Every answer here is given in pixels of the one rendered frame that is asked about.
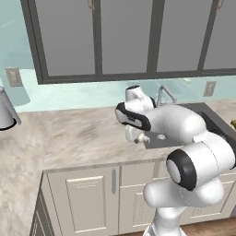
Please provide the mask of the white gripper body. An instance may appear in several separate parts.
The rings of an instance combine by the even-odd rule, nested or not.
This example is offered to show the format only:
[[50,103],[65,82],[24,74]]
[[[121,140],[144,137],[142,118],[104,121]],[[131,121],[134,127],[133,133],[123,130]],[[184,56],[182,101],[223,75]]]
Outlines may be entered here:
[[146,136],[142,130],[134,128],[131,125],[128,125],[125,128],[125,138],[129,142],[134,142],[135,139],[138,139],[139,143],[145,143],[150,141],[149,137]]

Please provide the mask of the silver sink tap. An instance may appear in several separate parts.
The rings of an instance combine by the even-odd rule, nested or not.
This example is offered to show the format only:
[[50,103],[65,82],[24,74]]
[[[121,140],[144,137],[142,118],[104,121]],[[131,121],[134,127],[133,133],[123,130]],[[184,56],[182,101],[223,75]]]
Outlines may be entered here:
[[172,103],[175,103],[175,102],[177,101],[177,99],[173,96],[173,94],[171,93],[171,91],[170,91],[167,87],[161,85],[161,86],[159,87],[157,106],[162,106],[162,105],[163,105],[162,97],[163,97],[163,94],[164,94],[164,93],[166,93],[166,94],[171,98]]

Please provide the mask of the dark grey sink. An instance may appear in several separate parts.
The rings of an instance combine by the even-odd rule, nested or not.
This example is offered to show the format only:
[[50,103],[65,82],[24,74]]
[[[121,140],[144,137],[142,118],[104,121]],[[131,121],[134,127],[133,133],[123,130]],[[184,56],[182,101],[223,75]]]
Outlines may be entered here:
[[[236,145],[236,131],[234,131],[222,118],[220,118],[209,106],[204,102],[197,103],[182,103],[182,106],[198,113],[206,122],[206,128],[208,131],[221,135],[223,137],[229,136],[234,140]],[[161,140],[158,139],[158,135],[145,132],[145,135],[149,137],[150,142],[145,142],[144,146],[146,149],[152,148],[169,148],[178,147],[181,145],[180,142],[166,137]]]

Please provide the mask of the cream drawer front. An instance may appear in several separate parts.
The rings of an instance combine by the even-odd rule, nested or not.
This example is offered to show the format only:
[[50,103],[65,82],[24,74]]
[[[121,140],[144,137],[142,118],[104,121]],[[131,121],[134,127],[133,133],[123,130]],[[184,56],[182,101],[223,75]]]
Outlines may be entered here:
[[154,163],[129,164],[121,167],[121,186],[148,183],[152,180]]

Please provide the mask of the cream cupboard door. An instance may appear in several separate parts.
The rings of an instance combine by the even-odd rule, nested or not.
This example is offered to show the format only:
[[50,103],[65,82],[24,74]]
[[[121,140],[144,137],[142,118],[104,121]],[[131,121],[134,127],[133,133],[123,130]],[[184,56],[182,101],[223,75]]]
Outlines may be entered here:
[[[112,193],[112,169],[116,192]],[[118,233],[119,169],[48,173],[62,236],[113,236]]]
[[220,202],[207,207],[188,207],[182,214],[181,225],[230,217],[236,207],[236,173],[223,174],[220,180],[224,186]]
[[143,196],[144,184],[120,187],[119,233],[142,231],[152,222],[155,209]]

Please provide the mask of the dark framed window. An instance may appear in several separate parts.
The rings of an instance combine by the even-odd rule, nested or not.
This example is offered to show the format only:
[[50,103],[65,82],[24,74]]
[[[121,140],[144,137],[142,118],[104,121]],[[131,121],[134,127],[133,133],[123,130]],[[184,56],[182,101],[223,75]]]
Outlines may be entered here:
[[40,84],[236,75],[236,0],[20,0]]

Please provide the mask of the grey metal kettle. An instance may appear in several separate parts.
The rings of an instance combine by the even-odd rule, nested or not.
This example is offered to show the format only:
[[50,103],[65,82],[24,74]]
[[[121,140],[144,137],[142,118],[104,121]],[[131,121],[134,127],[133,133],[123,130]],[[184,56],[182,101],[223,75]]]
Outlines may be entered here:
[[21,125],[21,120],[8,98],[5,89],[0,87],[0,131],[8,130],[16,124]]

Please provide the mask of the grey wall outlet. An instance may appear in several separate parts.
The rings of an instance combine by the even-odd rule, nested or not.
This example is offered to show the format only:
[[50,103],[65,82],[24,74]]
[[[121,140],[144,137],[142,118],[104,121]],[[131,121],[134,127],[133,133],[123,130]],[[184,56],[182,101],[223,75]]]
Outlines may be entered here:
[[6,67],[6,76],[11,87],[22,87],[22,80],[17,67]]
[[204,97],[211,97],[214,93],[216,81],[207,81],[204,91]]

